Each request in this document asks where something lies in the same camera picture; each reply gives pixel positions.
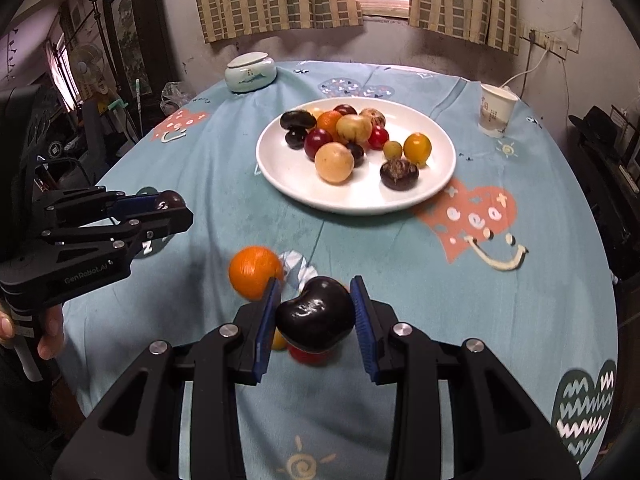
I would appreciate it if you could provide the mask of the person left hand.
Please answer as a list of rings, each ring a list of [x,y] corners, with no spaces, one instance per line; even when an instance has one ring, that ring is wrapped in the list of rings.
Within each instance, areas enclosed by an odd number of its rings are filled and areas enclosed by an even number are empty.
[[[37,352],[47,361],[56,358],[64,348],[64,316],[62,304],[50,307],[35,318],[34,334],[37,337]],[[10,348],[16,335],[16,326],[9,307],[1,305],[1,344]]]

